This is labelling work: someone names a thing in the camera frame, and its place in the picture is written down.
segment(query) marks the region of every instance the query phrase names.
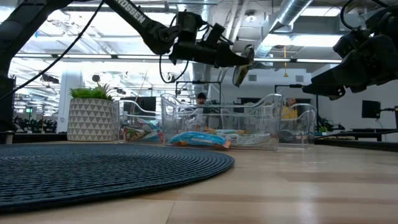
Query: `table surface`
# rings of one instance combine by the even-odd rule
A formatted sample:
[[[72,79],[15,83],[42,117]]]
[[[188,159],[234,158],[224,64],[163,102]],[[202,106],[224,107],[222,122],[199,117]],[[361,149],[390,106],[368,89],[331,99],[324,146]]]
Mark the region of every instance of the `table surface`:
[[[398,223],[396,153],[331,146],[225,153],[234,168],[204,182],[0,223]]]

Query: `black monitor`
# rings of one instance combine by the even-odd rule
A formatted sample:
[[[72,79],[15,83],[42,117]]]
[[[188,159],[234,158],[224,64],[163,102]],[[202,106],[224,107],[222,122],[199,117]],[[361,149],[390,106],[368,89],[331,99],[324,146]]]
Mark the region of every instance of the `black monitor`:
[[[380,118],[381,103],[378,101],[362,101],[362,118]]]

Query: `woven placemat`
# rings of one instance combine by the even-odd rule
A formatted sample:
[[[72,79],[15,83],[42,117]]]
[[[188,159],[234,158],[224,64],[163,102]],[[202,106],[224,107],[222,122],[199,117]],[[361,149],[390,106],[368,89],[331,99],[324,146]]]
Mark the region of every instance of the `woven placemat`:
[[[0,212],[144,194],[208,179],[234,159],[201,149],[131,144],[0,146]]]

